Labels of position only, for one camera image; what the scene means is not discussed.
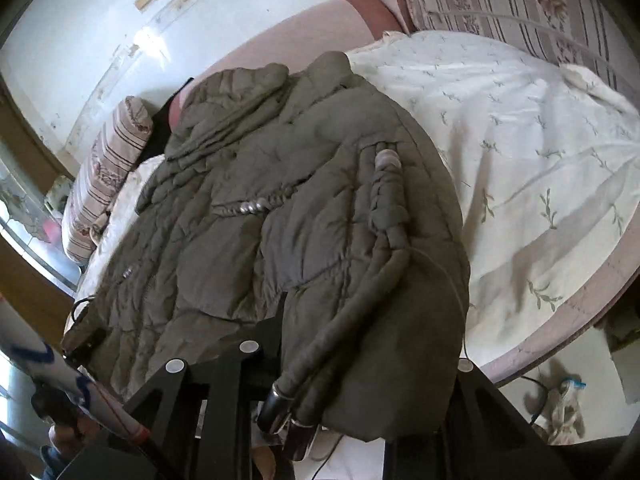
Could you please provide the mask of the olive quilted hooded jacket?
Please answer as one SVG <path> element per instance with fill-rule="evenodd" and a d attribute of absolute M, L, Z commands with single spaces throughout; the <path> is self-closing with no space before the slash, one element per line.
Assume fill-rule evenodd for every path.
<path fill-rule="evenodd" d="M 280 316 L 280 416 L 363 441 L 442 424 L 469 307 L 457 194 L 346 55 L 203 80 L 136 211 L 62 340 L 103 333 L 87 367 L 116 396 Z"/>

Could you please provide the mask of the stained glass door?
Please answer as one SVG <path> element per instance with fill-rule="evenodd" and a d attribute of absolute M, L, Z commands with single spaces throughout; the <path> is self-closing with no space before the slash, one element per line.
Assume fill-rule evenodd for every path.
<path fill-rule="evenodd" d="M 61 227 L 44 206 L 44 196 L 1 141 L 1 236 L 23 260 L 69 297 L 75 296 L 81 268 L 67 258 Z"/>

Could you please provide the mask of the white leaf print bedsheet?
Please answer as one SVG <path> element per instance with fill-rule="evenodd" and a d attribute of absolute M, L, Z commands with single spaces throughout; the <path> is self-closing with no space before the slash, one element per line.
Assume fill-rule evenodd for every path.
<path fill-rule="evenodd" d="M 402 106 L 448 170 L 469 259 L 462 348 L 487 364 L 551 320 L 604 265 L 639 206 L 639 113 L 589 68 L 463 32 L 388 32 L 341 52 Z M 165 152 L 116 196 L 77 322 Z"/>

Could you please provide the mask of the striped floral cushion left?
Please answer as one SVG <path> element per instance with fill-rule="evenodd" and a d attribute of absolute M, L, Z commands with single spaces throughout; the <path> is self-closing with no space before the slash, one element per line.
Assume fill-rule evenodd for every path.
<path fill-rule="evenodd" d="M 74 263 L 83 266 L 94 252 L 91 228 L 122 188 L 152 131 L 152 118 L 136 96 L 123 99 L 105 119 L 64 209 L 62 247 Z"/>

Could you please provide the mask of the striped floral cushion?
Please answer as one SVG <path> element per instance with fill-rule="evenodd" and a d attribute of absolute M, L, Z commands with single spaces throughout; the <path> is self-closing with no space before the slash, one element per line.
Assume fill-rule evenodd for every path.
<path fill-rule="evenodd" d="M 639 59 L 600 0 L 406 0 L 419 30 L 467 32 L 552 64 L 589 68 L 634 105 Z"/>
<path fill-rule="evenodd" d="M 83 266 L 94 252 L 91 228 L 122 188 L 152 131 L 152 118 L 136 96 L 123 99 L 105 119 L 64 209 L 62 247 L 74 263 Z"/>

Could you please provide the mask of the cloth on floor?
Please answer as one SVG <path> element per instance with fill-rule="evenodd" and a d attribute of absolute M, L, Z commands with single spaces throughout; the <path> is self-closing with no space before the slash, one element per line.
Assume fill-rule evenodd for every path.
<path fill-rule="evenodd" d="M 586 426 L 580 398 L 586 384 L 567 377 L 548 396 L 548 445 L 571 445 L 585 437 Z"/>

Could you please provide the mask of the striped floral cushion right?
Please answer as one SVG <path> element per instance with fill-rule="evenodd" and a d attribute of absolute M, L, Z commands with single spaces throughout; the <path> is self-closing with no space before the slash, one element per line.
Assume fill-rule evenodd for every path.
<path fill-rule="evenodd" d="M 600 0 L 406 0 L 419 30 L 467 32 L 552 64 L 589 68 L 634 105 L 639 59 Z"/>

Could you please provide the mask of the pink bolster cushion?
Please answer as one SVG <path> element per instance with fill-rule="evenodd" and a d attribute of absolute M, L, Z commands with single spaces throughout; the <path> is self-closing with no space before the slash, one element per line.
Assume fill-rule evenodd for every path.
<path fill-rule="evenodd" d="M 184 102 L 202 80 L 232 68 L 285 65 L 296 73 L 326 51 L 347 52 L 402 29 L 381 0 L 328 0 L 274 25 L 225 55 L 189 81 L 171 100 L 170 128 L 177 128 Z"/>

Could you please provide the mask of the white blue patterned sleeve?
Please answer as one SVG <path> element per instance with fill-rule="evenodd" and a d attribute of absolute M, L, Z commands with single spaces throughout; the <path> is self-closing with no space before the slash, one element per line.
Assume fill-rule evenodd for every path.
<path fill-rule="evenodd" d="M 129 415 L 100 385 L 69 366 L 1 298 L 1 351 L 32 379 L 64 391 L 98 424 L 132 444 L 139 445 L 150 430 Z"/>

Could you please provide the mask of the black garment behind bolster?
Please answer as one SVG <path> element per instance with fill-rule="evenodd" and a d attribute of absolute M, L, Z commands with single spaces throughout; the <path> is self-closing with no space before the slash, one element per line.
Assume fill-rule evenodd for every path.
<path fill-rule="evenodd" d="M 153 131 L 145 145 L 149 157 L 163 154 L 166 144 L 171 137 L 172 128 L 179 122 L 180 105 L 175 100 L 180 96 L 180 92 L 192 81 L 187 79 L 184 84 L 165 102 L 165 104 L 152 116 Z"/>

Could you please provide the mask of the leaf print blanket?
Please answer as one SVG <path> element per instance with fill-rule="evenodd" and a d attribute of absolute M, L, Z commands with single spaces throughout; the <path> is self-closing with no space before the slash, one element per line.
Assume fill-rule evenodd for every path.
<path fill-rule="evenodd" d="M 62 174 L 54 180 L 50 190 L 44 196 L 44 206 L 50 214 L 64 214 L 73 184 L 74 182 L 70 178 Z"/>

